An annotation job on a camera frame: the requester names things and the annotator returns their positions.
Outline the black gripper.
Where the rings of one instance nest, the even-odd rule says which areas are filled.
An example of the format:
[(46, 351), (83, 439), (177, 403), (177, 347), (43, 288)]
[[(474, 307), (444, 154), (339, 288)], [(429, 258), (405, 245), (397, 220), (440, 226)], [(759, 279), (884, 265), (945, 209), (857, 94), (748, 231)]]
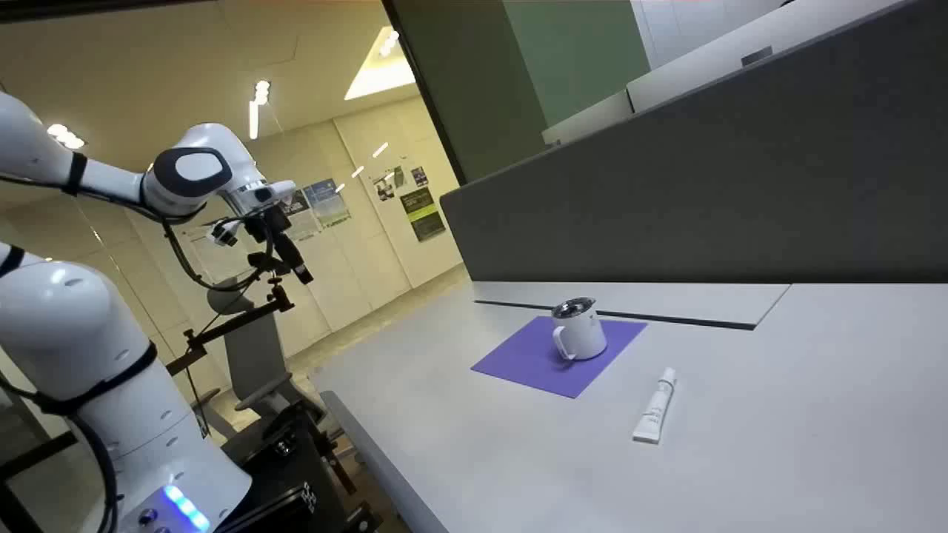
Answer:
[[(253, 265), (253, 279), (260, 279), (260, 276), (288, 276), (288, 255), (290, 255), (290, 240), (288, 240), (288, 228), (290, 228), (290, 220), (284, 215), (283, 208), (268, 208), (268, 209), (256, 209), (243, 220), (246, 231), (257, 240), (257, 242), (268, 242), (275, 248), (275, 255), (268, 255), (268, 251), (253, 251), (246, 261)], [(294, 258), (290, 261), (290, 268), (294, 276), (302, 280), (302, 283), (312, 283), (315, 276), (312, 268), (305, 265), (302, 258)]]

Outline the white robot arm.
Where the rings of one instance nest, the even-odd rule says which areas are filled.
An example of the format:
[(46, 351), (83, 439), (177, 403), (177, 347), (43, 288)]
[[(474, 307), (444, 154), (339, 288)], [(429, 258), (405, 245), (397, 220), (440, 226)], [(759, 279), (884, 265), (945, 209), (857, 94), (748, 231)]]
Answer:
[[(91, 196), (166, 228), (210, 199), (288, 265), (284, 236), (299, 186), (269, 181), (222, 125), (197, 125), (142, 172), (60, 144), (16, 94), (0, 94), (0, 177)], [(4, 248), (0, 347), (29, 378), (28, 396), (78, 428), (100, 467), (97, 533), (214, 533), (246, 499), (253, 476), (210, 445), (117, 283), (91, 265)]]

